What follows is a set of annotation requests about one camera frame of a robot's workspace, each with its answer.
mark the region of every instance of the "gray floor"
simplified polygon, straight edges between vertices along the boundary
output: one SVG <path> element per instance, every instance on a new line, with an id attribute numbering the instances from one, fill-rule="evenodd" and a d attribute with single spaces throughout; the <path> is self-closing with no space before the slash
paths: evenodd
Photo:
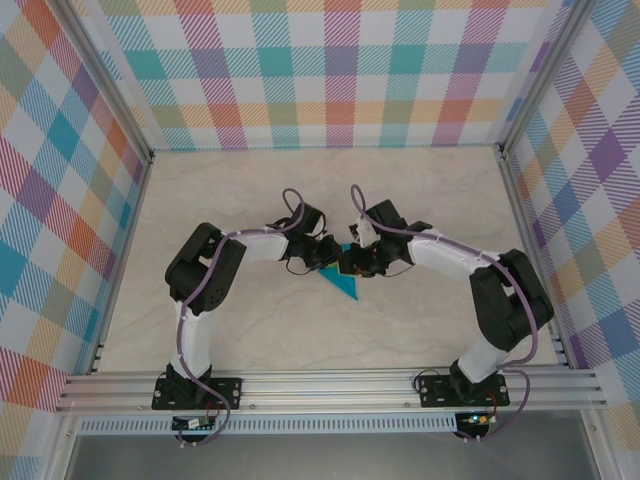
<path id="1" fill-rule="evenodd" d="M 577 413 L 526 413 L 480 445 L 452 434 L 229 435 L 195 450 L 172 437 L 81 437 L 68 479 L 591 480 Z"/>

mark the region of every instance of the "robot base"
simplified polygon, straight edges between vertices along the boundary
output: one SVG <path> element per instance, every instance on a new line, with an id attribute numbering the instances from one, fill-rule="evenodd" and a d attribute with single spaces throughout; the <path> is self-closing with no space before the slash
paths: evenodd
<path id="1" fill-rule="evenodd" d="M 231 410 L 240 408 L 242 396 L 241 378 L 211 378 L 211 370 L 202 375 L 199 380 L 212 390 L 222 395 Z M 213 410 L 224 409 L 220 400 L 202 390 L 190 379 L 176 373 L 171 364 L 167 366 L 166 374 L 156 380 L 151 402 L 152 410 Z"/>
<path id="2" fill-rule="evenodd" d="M 494 374 L 482 382 L 482 388 L 462 400 L 449 383 L 450 375 L 420 375 L 415 386 L 420 393 L 420 405 L 433 407 L 506 407 L 509 392 L 502 375 Z"/>

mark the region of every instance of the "red wire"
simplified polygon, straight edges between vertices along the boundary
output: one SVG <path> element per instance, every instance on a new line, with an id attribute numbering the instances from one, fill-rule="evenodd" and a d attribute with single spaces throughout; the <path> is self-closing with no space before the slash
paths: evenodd
<path id="1" fill-rule="evenodd" d="M 491 399 L 493 400 L 493 413 L 491 414 L 491 416 L 496 417 L 496 420 L 497 420 L 498 419 L 498 399 L 493 394 L 493 392 L 491 392 L 489 390 L 487 390 L 485 393 L 487 395 L 489 395 L 491 397 Z"/>
<path id="2" fill-rule="evenodd" d="M 220 415 L 220 402 L 216 402 L 216 405 L 218 405 L 218 410 L 216 411 L 216 416 L 213 417 L 213 419 L 215 420 L 216 418 L 218 418 L 218 415 Z M 206 419 L 207 419 L 207 423 L 209 423 L 209 412 L 211 411 L 211 400 L 209 400 L 209 403 L 207 403 L 207 415 L 206 415 Z"/>

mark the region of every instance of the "metal frame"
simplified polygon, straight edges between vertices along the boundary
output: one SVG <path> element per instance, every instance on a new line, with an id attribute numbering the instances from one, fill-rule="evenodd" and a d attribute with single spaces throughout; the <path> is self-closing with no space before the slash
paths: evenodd
<path id="1" fill-rule="evenodd" d="M 109 74 L 100 52 L 93 45 L 75 9 L 69 4 L 68 0 L 47 0 L 47 4 L 73 43 L 82 63 L 91 74 L 98 90 L 104 96 L 127 138 L 136 149 L 136 153 L 140 158 L 144 158 L 147 163 L 151 163 L 153 149 L 144 138 L 138 122 L 120 93 L 115 80 Z"/>
<path id="2" fill-rule="evenodd" d="M 420 407 L 412 380 L 421 369 L 218 371 L 216 377 L 242 378 L 242 400 L 234 416 L 287 414 L 363 414 L 401 412 L 469 412 L 471 407 Z M 563 366 L 525 366 L 531 378 L 530 410 L 580 410 L 606 407 L 604 394 L 590 370 Z M 447 368 L 439 367 L 445 374 Z M 158 372 L 98 373 L 69 377 L 58 404 L 65 415 L 166 415 L 151 410 Z M 522 401 L 524 379 L 505 374 L 511 405 Z M 205 411 L 175 411 L 175 415 Z"/>
<path id="3" fill-rule="evenodd" d="M 122 284 L 122 279 L 124 278 L 125 265 L 127 264 L 127 260 L 129 259 L 129 253 L 131 252 L 133 237 L 135 235 L 136 226 L 138 225 L 138 220 L 140 219 L 142 203 L 144 202 L 144 197 L 147 193 L 149 181 L 151 180 L 152 169 L 153 157 L 151 157 L 149 164 L 146 165 L 144 169 L 142 182 L 140 183 L 140 191 L 138 192 L 136 204 L 133 207 L 131 221 L 129 223 L 129 228 L 127 229 L 124 244 L 122 246 L 122 254 L 118 259 L 118 264 L 115 268 L 113 283 L 111 285 L 111 290 L 109 291 L 109 297 L 107 298 L 107 303 L 105 305 L 102 321 L 100 322 L 98 334 L 92 340 L 92 343 L 89 347 L 89 351 L 92 353 L 85 359 L 85 362 L 83 364 L 82 371 L 87 373 L 95 371 L 94 363 L 96 361 L 96 358 L 98 357 L 98 352 L 102 347 L 104 347 L 104 342 L 106 341 L 107 334 L 109 333 L 111 318 L 113 317 L 113 311 L 116 308 L 116 301 L 118 300 L 118 294 L 120 293 L 120 285 Z"/>
<path id="4" fill-rule="evenodd" d="M 94 415 L 82 418 L 79 436 L 171 435 L 173 415 Z M 329 433 L 452 433 L 457 429 L 455 413 L 350 413 L 255 414 L 233 416 L 225 435 L 313 435 Z"/>
<path id="5" fill-rule="evenodd" d="M 56 417 L 55 425 L 50 429 L 46 445 L 51 445 L 40 469 L 38 480 L 59 480 L 66 477 L 73 447 L 81 420 L 75 416 Z"/>
<path id="6" fill-rule="evenodd" d="M 524 211 L 524 199 L 520 195 L 520 191 L 517 188 L 517 179 L 511 168 L 508 152 L 503 151 L 500 146 L 495 147 L 496 160 L 498 167 L 504 181 L 509 201 L 511 202 L 511 208 L 513 215 L 516 219 L 516 225 L 522 238 L 525 252 L 538 273 L 538 277 L 543 282 L 547 292 L 551 293 L 552 302 L 556 312 L 559 311 L 557 302 L 553 297 L 553 290 L 549 285 L 547 277 L 544 275 L 542 268 L 542 253 L 538 244 L 535 242 L 533 230 L 531 229 L 531 223 L 527 220 L 526 213 Z M 575 353 L 571 348 L 571 344 L 567 341 L 569 334 L 562 322 L 554 318 L 551 323 L 552 339 L 557 340 L 562 345 L 562 353 L 565 356 L 565 360 L 568 366 L 577 368 L 578 362 L 576 360 Z M 607 480 L 622 480 L 623 476 L 620 473 L 620 469 L 615 459 L 614 447 L 612 445 L 612 439 L 614 438 L 608 432 L 611 432 L 611 420 L 606 415 L 607 412 L 602 410 L 584 409 L 581 410 L 582 421 L 585 426 L 585 431 L 589 444 L 591 445 L 591 451 L 593 452 L 596 466 L 600 472 L 600 476 Z"/>
<path id="7" fill-rule="evenodd" d="M 569 55 L 582 27 L 589 19 L 591 12 L 598 4 L 598 0 L 575 0 L 567 19 L 551 47 L 544 65 L 540 69 L 529 94 L 522 102 L 511 129 L 504 141 L 503 151 L 510 152 L 527 129 L 538 105 L 544 98 L 549 85 L 556 78 L 562 64 Z"/>
<path id="8" fill-rule="evenodd" d="M 49 0 L 68 2 L 70 0 Z M 87 10 L 93 26 L 98 31 L 101 40 L 109 50 L 113 63 L 118 68 L 122 77 L 122 83 L 127 87 L 129 94 L 131 95 L 133 102 L 138 107 L 140 115 L 146 122 L 146 130 L 149 136 L 153 139 L 156 148 L 160 150 L 168 150 L 169 144 L 167 143 L 160 127 L 158 120 L 156 119 L 151 106 L 147 101 L 147 98 L 140 87 L 133 69 L 127 60 L 124 51 L 120 48 L 118 39 L 114 31 L 111 29 L 109 20 L 101 6 L 100 0 L 83 0 L 84 7 Z"/>

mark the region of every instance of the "plaid wall panel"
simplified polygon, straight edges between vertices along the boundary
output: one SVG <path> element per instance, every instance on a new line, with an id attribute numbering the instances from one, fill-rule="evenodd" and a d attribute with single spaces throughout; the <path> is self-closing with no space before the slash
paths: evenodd
<path id="1" fill-rule="evenodd" d="M 41 463 L 142 171 L 44 0 L 0 2 L 0 479 Z"/>
<path id="2" fill-rule="evenodd" d="M 544 42 L 542 42 L 542 46 L 540 47 L 540 50 L 538 50 L 538 54 L 531 64 L 531 68 L 529 68 L 525 80 L 522 83 L 520 90 L 518 91 L 518 96 L 516 97 L 513 105 L 511 106 L 511 109 L 509 110 L 507 119 L 504 122 L 502 129 L 500 130 L 500 134 L 498 135 L 498 143 L 503 143 L 505 141 L 507 134 L 511 129 L 511 126 L 513 125 L 513 121 L 520 111 L 522 102 L 531 91 L 531 87 L 535 84 L 536 79 L 538 78 L 538 73 L 540 72 L 540 69 L 544 65 L 549 53 L 551 52 L 551 46 L 556 41 L 558 34 L 562 31 L 562 27 L 564 26 L 564 23 L 567 20 L 567 16 L 569 15 L 571 7 L 574 3 L 575 0 L 563 0 L 562 6 L 558 10 L 556 18 L 551 24 L 551 28 L 548 30 L 547 35 L 544 38 Z"/>
<path id="3" fill-rule="evenodd" d="M 599 2 L 514 169 L 578 362 L 613 405 L 619 459 L 640 467 L 640 2 Z"/>
<path id="4" fill-rule="evenodd" d="M 149 141 L 198 149 L 493 144 L 562 0 L 75 3 Z"/>

